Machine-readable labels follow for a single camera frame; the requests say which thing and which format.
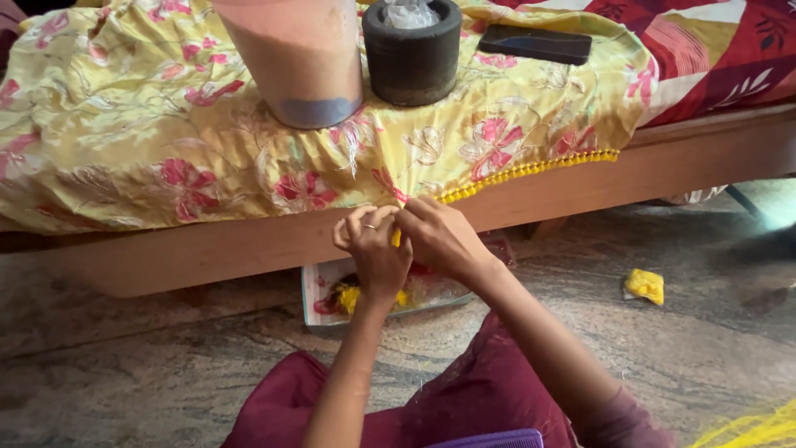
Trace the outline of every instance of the wooden bed frame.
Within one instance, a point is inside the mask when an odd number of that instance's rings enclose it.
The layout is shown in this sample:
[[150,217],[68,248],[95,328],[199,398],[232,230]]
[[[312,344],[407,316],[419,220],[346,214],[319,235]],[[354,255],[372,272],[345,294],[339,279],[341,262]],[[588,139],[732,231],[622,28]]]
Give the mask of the wooden bed frame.
[[[638,130],[615,163],[525,176],[453,204],[477,230],[578,214],[796,171],[796,104]],[[133,297],[329,261],[347,209],[213,222],[28,253],[59,274]]]

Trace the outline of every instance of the hand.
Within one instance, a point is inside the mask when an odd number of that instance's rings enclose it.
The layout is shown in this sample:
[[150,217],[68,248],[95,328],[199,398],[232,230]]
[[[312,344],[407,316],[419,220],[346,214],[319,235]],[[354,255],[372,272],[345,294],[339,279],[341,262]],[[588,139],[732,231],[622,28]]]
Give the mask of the hand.
[[348,252],[357,265],[357,275],[362,285],[363,304],[378,305],[388,312],[395,303],[396,294],[404,287],[409,265],[412,263],[412,245],[402,242],[400,248],[392,245],[396,230],[396,206],[362,206],[334,226],[333,242]]
[[462,212],[432,198],[410,199],[396,221],[401,236],[412,242],[415,260],[471,289],[495,262],[500,263]]

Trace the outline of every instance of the bed leg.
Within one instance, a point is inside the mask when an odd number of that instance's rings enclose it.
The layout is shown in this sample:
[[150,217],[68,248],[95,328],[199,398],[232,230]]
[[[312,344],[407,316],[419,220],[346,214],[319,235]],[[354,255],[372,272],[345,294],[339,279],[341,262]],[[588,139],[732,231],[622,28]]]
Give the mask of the bed leg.
[[568,216],[545,219],[544,221],[531,222],[525,225],[525,237],[531,241],[547,238],[557,232],[567,221]]
[[194,308],[200,307],[207,303],[207,285],[189,286],[187,288],[169,291],[169,293],[171,293],[173,298]]

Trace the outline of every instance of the floor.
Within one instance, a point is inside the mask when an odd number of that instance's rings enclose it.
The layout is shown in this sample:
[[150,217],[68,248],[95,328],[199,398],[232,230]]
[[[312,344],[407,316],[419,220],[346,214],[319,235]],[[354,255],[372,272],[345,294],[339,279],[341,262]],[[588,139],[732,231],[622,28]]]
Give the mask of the floor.
[[[719,416],[796,397],[796,262],[726,193],[687,207],[623,206],[548,239],[513,232],[515,273],[678,437]],[[661,273],[662,307],[625,301],[634,268]],[[0,446],[218,446],[286,354],[329,363],[339,346],[302,326],[299,271],[115,300],[0,257]],[[389,321],[371,410],[403,403],[467,345],[487,312]]]

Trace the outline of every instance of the left hand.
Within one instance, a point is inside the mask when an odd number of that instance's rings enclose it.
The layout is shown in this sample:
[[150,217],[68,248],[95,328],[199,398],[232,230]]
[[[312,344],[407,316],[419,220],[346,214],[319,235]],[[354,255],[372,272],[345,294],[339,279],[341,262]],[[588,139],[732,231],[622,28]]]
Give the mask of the left hand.
[[412,263],[409,240],[402,238],[400,248],[392,245],[398,210],[396,206],[359,207],[334,226],[332,237],[335,247],[350,253],[357,265],[365,296],[362,304],[378,305],[386,311],[404,287]]

